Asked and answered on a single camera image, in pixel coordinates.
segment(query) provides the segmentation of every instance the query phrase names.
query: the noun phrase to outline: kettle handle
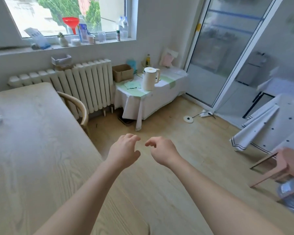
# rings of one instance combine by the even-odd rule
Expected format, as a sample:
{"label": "kettle handle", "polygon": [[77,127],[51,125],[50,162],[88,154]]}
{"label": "kettle handle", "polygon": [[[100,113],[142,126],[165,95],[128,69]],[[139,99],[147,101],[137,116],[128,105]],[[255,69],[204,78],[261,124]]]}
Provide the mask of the kettle handle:
{"label": "kettle handle", "polygon": [[157,76],[156,76],[156,80],[155,80],[155,84],[157,84],[160,81],[160,69],[157,68]]}

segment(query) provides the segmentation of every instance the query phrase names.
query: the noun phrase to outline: chair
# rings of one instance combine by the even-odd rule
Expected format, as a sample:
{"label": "chair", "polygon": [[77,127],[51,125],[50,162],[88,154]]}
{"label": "chair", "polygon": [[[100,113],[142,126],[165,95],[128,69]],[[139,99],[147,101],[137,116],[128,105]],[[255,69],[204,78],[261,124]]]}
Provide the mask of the chair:
{"label": "chair", "polygon": [[281,148],[276,150],[272,155],[267,156],[253,165],[251,169],[274,156],[276,157],[277,166],[265,174],[259,176],[255,182],[249,185],[249,187],[254,187],[264,180],[273,176],[277,176],[281,173],[283,173],[284,176],[287,174],[294,176],[294,150],[290,148]]}
{"label": "chair", "polygon": [[77,98],[75,98],[73,96],[70,96],[68,94],[65,94],[65,93],[62,93],[62,92],[59,92],[59,91],[57,91],[57,92],[58,92],[59,96],[64,99],[64,102],[65,102],[66,106],[69,108],[69,110],[71,112],[72,112],[72,109],[70,107],[69,102],[72,102],[82,112],[83,118],[82,118],[82,122],[81,122],[81,127],[85,131],[87,136],[89,137],[90,133],[89,133],[89,130],[88,130],[88,127],[87,127],[88,114],[87,114],[87,110],[86,110],[85,105],[79,99],[77,99]]}

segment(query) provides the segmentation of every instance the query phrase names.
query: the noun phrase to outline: lid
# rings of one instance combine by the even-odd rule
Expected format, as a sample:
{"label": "lid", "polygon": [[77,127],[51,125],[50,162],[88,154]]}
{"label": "lid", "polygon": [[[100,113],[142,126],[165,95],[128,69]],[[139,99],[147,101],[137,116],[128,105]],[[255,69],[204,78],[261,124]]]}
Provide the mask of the lid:
{"label": "lid", "polygon": [[144,71],[147,72],[147,73],[155,73],[157,71],[157,69],[147,67],[147,68],[144,68]]}

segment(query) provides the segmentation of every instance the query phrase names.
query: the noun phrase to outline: glass door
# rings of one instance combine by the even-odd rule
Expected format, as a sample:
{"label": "glass door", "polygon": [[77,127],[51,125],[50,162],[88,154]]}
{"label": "glass door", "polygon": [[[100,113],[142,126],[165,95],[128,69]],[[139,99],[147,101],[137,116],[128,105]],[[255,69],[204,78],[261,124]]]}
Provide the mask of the glass door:
{"label": "glass door", "polygon": [[235,79],[233,74],[238,73],[235,71],[236,67],[243,60],[246,50],[251,47],[253,38],[275,1],[205,1],[197,25],[199,31],[194,35],[184,68],[189,77],[186,92],[189,97],[196,99],[208,110],[214,108],[220,95],[224,95],[221,94],[222,90],[227,83],[230,84],[229,79]]}

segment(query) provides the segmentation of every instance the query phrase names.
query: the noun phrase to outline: window frame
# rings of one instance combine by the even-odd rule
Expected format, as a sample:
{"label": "window frame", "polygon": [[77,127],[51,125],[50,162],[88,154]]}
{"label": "window frame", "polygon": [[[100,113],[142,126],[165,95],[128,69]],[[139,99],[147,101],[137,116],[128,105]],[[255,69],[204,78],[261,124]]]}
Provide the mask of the window frame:
{"label": "window frame", "polygon": [[[131,0],[124,0],[125,16],[129,23],[129,38],[131,37]],[[98,33],[92,33],[98,39]],[[78,35],[65,35],[68,42],[71,39],[76,39]],[[57,36],[46,36],[48,42],[59,44]],[[106,32],[106,39],[116,39],[116,32]],[[6,47],[28,47],[33,43],[33,39],[23,38],[18,30],[18,27],[10,13],[10,10],[4,0],[0,0],[0,48]]]}

